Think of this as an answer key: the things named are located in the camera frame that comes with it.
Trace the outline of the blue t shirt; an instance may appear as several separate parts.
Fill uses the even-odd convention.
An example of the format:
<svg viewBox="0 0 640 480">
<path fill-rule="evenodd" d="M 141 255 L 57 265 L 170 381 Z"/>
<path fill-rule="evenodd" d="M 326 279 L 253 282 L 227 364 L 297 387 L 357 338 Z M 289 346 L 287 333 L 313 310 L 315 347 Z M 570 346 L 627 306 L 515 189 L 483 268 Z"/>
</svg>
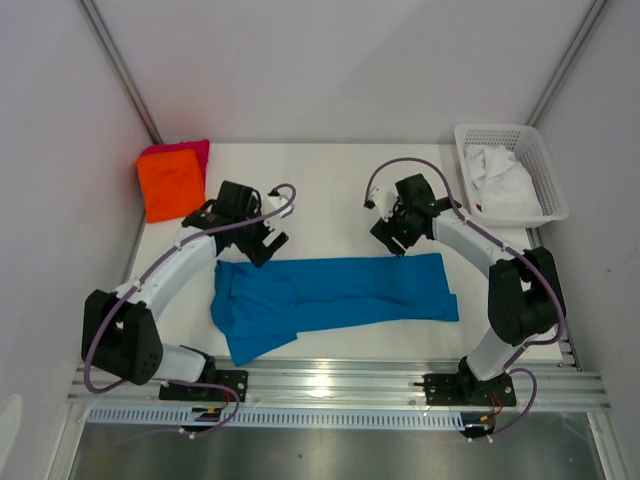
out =
<svg viewBox="0 0 640 480">
<path fill-rule="evenodd" d="M 271 260 L 262 267 L 218 261 L 210 311 L 238 366 L 301 333 L 459 319 L 439 253 Z"/>
</svg>

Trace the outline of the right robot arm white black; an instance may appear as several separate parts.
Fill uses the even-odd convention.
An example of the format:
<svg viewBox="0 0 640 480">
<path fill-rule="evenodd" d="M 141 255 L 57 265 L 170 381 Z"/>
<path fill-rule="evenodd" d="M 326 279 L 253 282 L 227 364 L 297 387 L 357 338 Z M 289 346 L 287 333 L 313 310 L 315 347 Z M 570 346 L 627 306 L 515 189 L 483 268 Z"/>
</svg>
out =
<svg viewBox="0 0 640 480">
<path fill-rule="evenodd" d="M 528 347 L 550 343 L 549 332 L 561 334 L 566 310 L 554 258 L 545 248 L 509 246 L 471 221 L 452 195 L 436 197 L 421 174 L 393 190 L 367 185 L 364 206 L 378 211 L 371 233 L 394 255 L 425 238 L 454 250 L 487 279 L 489 328 L 456 373 L 463 403 L 481 402 Z"/>
</svg>

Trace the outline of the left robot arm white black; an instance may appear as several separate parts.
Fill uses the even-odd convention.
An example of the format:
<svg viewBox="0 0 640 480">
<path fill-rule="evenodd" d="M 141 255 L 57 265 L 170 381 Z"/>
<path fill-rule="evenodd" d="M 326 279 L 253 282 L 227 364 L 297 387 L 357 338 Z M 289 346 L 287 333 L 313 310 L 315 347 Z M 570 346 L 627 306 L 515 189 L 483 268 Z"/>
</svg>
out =
<svg viewBox="0 0 640 480">
<path fill-rule="evenodd" d="M 263 266 L 288 240 L 277 229 L 291 215 L 297 190 L 290 183 L 267 195 L 225 181 L 181 222 L 171 246 L 137 277 L 111 291 L 96 289 L 84 304 L 81 357 L 83 382 L 94 394 L 109 392 L 91 380 L 97 368 L 116 383 L 144 385 L 151 380 L 180 385 L 197 400 L 216 390 L 212 356 L 192 347 L 163 342 L 157 323 L 191 278 L 224 250 L 236 247 L 255 267 Z"/>
</svg>

